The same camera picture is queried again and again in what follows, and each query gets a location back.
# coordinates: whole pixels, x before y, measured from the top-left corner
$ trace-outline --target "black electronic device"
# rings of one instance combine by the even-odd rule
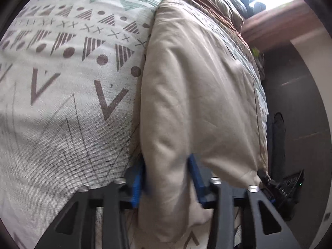
[[[304,170],[293,174],[277,183],[268,174],[259,170],[257,175],[265,188],[262,190],[268,200],[274,205],[285,221],[290,221],[295,213],[295,205],[299,202],[299,195],[304,182]]]
[[[125,209],[138,206],[144,189],[143,157],[123,178],[108,186],[81,186],[55,217],[35,249],[94,249],[96,207],[104,207],[103,249],[129,249],[123,220]],[[188,158],[188,171],[204,209],[214,209],[207,249],[234,249],[234,207],[242,210],[242,247],[246,249],[300,249],[292,232],[258,186],[235,188]]]

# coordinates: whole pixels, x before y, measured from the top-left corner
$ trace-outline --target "patterned bedsheet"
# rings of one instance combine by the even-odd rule
[[[2,38],[0,217],[21,248],[34,248],[80,185],[108,184],[139,154],[140,83],[161,1],[31,0]],[[175,1],[245,65],[265,120],[250,51],[192,0]],[[135,213],[127,227],[132,248],[203,248],[207,240],[208,226],[188,230],[177,244],[145,239]]]

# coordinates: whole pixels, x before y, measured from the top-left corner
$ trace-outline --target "metal screw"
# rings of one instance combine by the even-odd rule
[[[217,178],[217,177],[213,177],[213,178],[211,178],[211,179],[210,179],[210,182],[211,182],[212,184],[222,184],[221,179],[220,179],[220,178]]]
[[[249,185],[249,186],[248,186],[248,191],[249,191],[249,192],[252,192],[252,193],[256,193],[256,192],[259,191],[259,187],[256,186],[256,185]]]
[[[78,188],[78,191],[80,193],[85,193],[85,192],[89,191],[89,187],[87,187],[86,185],[82,185]]]
[[[115,184],[125,184],[126,183],[126,179],[125,178],[118,178],[114,180]]]

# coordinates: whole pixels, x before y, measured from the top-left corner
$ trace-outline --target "white wall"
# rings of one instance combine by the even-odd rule
[[[332,133],[332,38],[325,28],[320,28],[293,39],[291,42],[300,53],[316,82]],[[327,212],[332,213],[332,184],[325,214]],[[332,215],[326,222],[322,221],[310,249],[314,249],[318,245],[331,222]]]

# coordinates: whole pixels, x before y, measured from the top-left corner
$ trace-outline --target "wall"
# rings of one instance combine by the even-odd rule
[[[311,72],[322,97],[326,115],[332,132],[332,39],[322,28],[305,34],[291,41]],[[325,214],[332,212],[332,184]],[[310,246],[314,249],[322,239],[332,222],[322,220],[315,239]]]
[[[285,176],[304,169],[305,181],[294,218],[287,222],[302,249],[318,232],[330,194],[332,144],[328,117],[317,84],[288,42],[265,52],[265,90],[270,116],[283,114]]]

